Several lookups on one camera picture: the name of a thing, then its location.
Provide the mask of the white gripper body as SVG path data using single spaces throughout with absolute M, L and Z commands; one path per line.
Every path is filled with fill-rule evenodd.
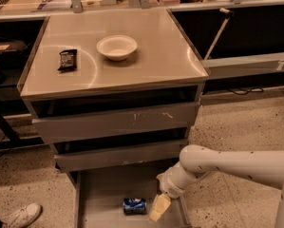
M 185 188 L 193 183 L 193 175 L 181 166 L 173 166 L 163 172 L 160 190 L 171 199 L 177 199 Z

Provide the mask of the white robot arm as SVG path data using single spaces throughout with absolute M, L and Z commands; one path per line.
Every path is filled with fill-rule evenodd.
M 190 144 L 180 151 L 179 161 L 159 174 L 161 192 L 155 197 L 149 219 L 156 222 L 179 198 L 185 188 L 213 172 L 221 172 L 248 181 L 272 186 L 281 191 L 275 228 L 284 228 L 284 150 L 215 151 Z

